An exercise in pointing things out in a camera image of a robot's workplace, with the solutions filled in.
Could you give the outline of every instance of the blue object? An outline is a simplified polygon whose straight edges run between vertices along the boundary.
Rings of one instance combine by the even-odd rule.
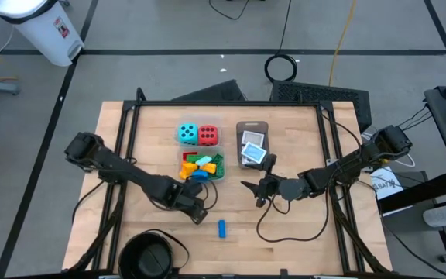
[[[195,179],[195,181],[207,181],[208,180],[208,173],[204,170],[195,170],[191,177]]]
[[[224,220],[218,221],[218,235],[220,236],[220,238],[226,238],[226,228]]]
[[[197,161],[195,162],[195,164],[196,164],[197,166],[199,166],[199,167],[202,167],[202,166],[204,166],[205,164],[211,162],[212,160],[213,160],[213,158],[211,158],[211,157],[209,157],[209,156],[204,156],[204,157],[202,157],[201,159],[197,160]]]
[[[197,145],[197,125],[183,123],[178,126],[178,141],[183,144]]]

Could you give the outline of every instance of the wooden tabletop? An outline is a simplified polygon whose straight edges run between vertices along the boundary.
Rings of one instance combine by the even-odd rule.
[[[115,145],[121,108],[121,102],[104,102],[95,131],[111,149]],[[359,136],[352,103],[336,102],[334,111],[337,122],[347,126]],[[151,174],[178,177],[179,146],[174,134],[179,119],[186,114],[221,117],[221,142],[225,151],[226,173],[225,179],[216,184],[219,191],[218,203],[209,211],[208,216],[200,225],[195,225],[181,212],[163,212],[155,208],[148,202],[139,186],[129,183],[118,253],[133,236],[147,229],[156,228],[174,235],[189,249],[190,262],[180,271],[182,274],[277,275],[282,268],[288,269],[292,275],[341,274],[341,261],[332,214],[330,214],[326,230],[314,241],[267,243],[256,235],[256,223],[265,208],[257,208],[252,192],[240,184],[240,181],[257,183],[263,176],[263,173],[257,170],[243,170],[238,167],[235,126],[240,121],[268,122],[269,148],[271,153],[278,156],[276,166],[273,168],[275,174],[297,177],[297,173],[301,171],[323,167],[324,157],[315,109],[311,107],[143,106],[140,109],[136,144],[133,150],[137,167]],[[325,126],[333,153],[329,125],[326,120]],[[338,132],[343,154],[357,148],[352,136],[341,128]],[[123,152],[126,150],[128,132],[124,139]],[[363,174],[360,178],[364,182],[371,183],[367,174]],[[85,195],[98,182],[97,174],[85,174],[81,195]],[[78,209],[63,267],[75,264],[96,237],[105,189],[106,187],[103,187],[97,191]],[[351,192],[359,235],[380,263],[391,269],[374,192],[362,184],[354,185]],[[212,198],[214,196],[210,195],[208,205],[213,202]],[[326,212],[324,203],[325,197],[321,195],[317,198],[293,201],[288,215],[281,215],[270,210],[262,222],[260,232],[268,239],[314,236],[324,222]],[[278,208],[286,210],[286,202],[282,198],[276,198],[276,204]],[[220,219],[226,221],[225,239],[218,238],[218,220]],[[351,269],[355,270],[352,243],[348,235],[345,238]],[[109,243],[107,239],[103,249],[102,267],[106,265]],[[179,267],[185,262],[186,253],[177,244],[171,244],[175,255],[175,266]]]

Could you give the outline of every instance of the dice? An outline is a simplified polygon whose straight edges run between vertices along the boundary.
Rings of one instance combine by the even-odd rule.
[[[213,125],[204,125],[199,127],[199,145],[214,146],[218,144],[218,128]]]
[[[178,127],[178,141],[183,144],[197,145],[197,125],[184,123]]]

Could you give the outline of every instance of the black metal frame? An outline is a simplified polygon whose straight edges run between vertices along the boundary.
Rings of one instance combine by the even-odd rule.
[[[123,107],[122,107],[122,115],[120,117],[120,123],[118,128],[118,134],[117,139],[115,143],[115,153],[120,154],[121,152],[121,145],[123,142],[123,138],[125,135],[125,126],[127,122],[127,116],[128,113],[133,109],[133,117],[132,117],[132,124],[130,127],[130,134],[129,134],[129,142],[127,145],[126,150],[126,156],[131,157],[133,152],[133,146],[135,143],[136,138],[136,131],[137,131],[137,124],[139,120],[139,111],[141,106],[304,106],[304,107],[315,107],[316,113],[317,113],[317,123],[321,138],[321,146],[323,150],[324,160],[326,162],[327,159],[330,159],[330,152],[328,148],[328,137],[326,134],[326,130],[324,127],[324,119],[322,117],[323,109],[326,109],[328,112],[328,118],[331,119],[333,122],[335,121],[335,114],[333,111],[333,105],[331,101],[328,102],[262,102],[262,101],[247,101],[247,102],[207,102],[207,101],[147,101],[145,96],[143,95],[140,88],[137,91],[137,100],[135,101],[124,101]],[[331,135],[333,138],[334,148],[335,148],[335,154],[337,158],[341,158],[341,146],[340,146],[340,139],[338,137],[338,130],[337,126],[331,122]],[[123,191],[123,193],[126,192],[126,183],[123,183],[120,185],[120,191]],[[103,206],[103,212],[101,215],[101,224],[100,224],[100,230],[104,228],[105,221],[108,219],[108,215],[111,209],[111,203],[112,203],[112,197],[114,192],[114,186],[109,185],[108,190],[106,191],[106,197],[105,197],[105,203]],[[348,219],[350,223],[353,225],[355,230],[357,231],[357,227],[355,224],[355,213],[352,207],[352,199],[350,196],[350,193],[344,189],[344,195],[345,195],[345,211],[347,213]],[[333,188],[333,191],[331,191],[331,202],[337,202],[338,196],[336,193],[335,188]],[[117,254],[118,249],[118,238],[120,234],[120,228],[122,223],[122,216],[120,215],[118,218],[117,223],[115,224],[115,228],[113,229],[113,233],[111,235],[111,245],[110,250],[108,254],[108,270],[113,270],[114,264],[115,264],[115,257]],[[335,228],[337,232],[337,241],[338,241],[338,249],[340,253],[341,258],[341,267],[344,272],[344,274],[348,273],[350,270],[349,266],[349,260],[348,260],[348,253],[347,248],[345,244],[345,238],[344,238],[344,232],[343,228],[341,227],[340,223],[335,220]],[[364,267],[364,260],[362,259],[362,255],[360,254],[357,247],[352,245],[355,251],[355,259],[356,259],[356,265],[357,265],[357,271],[358,272],[365,272]],[[96,256],[94,257],[92,269],[98,269],[100,262],[101,262],[101,254],[102,249],[98,251]],[[191,276],[191,277],[208,277],[210,275],[185,275],[185,276]]]

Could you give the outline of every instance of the clear plastic container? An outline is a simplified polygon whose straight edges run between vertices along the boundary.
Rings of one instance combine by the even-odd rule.
[[[221,181],[225,178],[226,175],[226,156],[221,146],[181,146],[178,151],[178,159],[177,159],[177,179],[181,180],[180,176],[178,176],[178,172],[182,170],[182,160],[184,152],[197,152],[197,155],[205,155],[209,157],[214,157],[216,154],[220,154],[223,156],[223,177],[218,179],[211,179],[212,181]]]
[[[184,124],[184,123],[193,123],[197,126],[197,133],[199,133],[199,128],[201,126],[204,125],[211,125],[211,126],[215,126],[216,129],[218,129],[218,141],[216,142],[215,146],[220,146],[221,145],[221,134],[222,134],[222,129],[221,129],[221,117],[218,116],[212,116],[212,115],[197,115],[197,114],[187,114],[187,115],[182,115],[182,117],[180,117],[180,120],[177,124],[177,127],[175,128],[175,140],[181,145],[181,146],[192,146],[194,147],[194,145],[190,145],[190,144],[186,144],[186,143],[182,143],[178,140],[179,136],[178,136],[178,132],[179,132],[179,127],[180,125]],[[198,147],[201,148],[208,148],[208,147],[212,147],[212,146],[201,146],[201,145],[196,145]]]

